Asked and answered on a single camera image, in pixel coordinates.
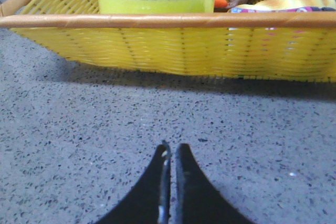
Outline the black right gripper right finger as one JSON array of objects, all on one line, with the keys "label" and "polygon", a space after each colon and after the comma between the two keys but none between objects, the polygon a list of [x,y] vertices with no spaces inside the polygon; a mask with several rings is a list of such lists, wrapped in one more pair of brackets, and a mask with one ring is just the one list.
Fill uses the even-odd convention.
[{"label": "black right gripper right finger", "polygon": [[176,223],[252,223],[205,176],[188,144],[176,151]]}]

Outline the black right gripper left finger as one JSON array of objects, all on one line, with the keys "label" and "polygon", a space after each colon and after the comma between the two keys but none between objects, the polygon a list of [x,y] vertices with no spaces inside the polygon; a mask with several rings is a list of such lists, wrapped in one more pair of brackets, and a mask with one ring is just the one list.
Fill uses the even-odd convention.
[{"label": "black right gripper left finger", "polygon": [[97,223],[168,223],[171,195],[171,150],[163,141],[137,183]]}]

